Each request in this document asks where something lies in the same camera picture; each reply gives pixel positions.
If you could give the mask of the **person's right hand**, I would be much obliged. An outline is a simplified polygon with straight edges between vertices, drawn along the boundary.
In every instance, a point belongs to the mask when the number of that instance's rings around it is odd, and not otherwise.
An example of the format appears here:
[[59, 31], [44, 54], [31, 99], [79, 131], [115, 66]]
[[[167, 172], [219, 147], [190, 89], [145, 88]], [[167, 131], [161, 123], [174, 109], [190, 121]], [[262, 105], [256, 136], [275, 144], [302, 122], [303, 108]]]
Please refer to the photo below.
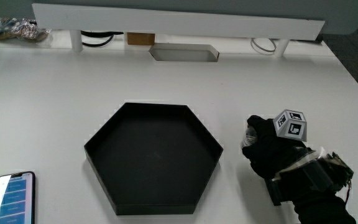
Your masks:
[[274, 178], [276, 173], [313, 152], [301, 141], [278, 137], [272, 119], [252, 115], [247, 124], [255, 129], [257, 141], [242, 147], [242, 153], [250, 160], [253, 171], [263, 179]]

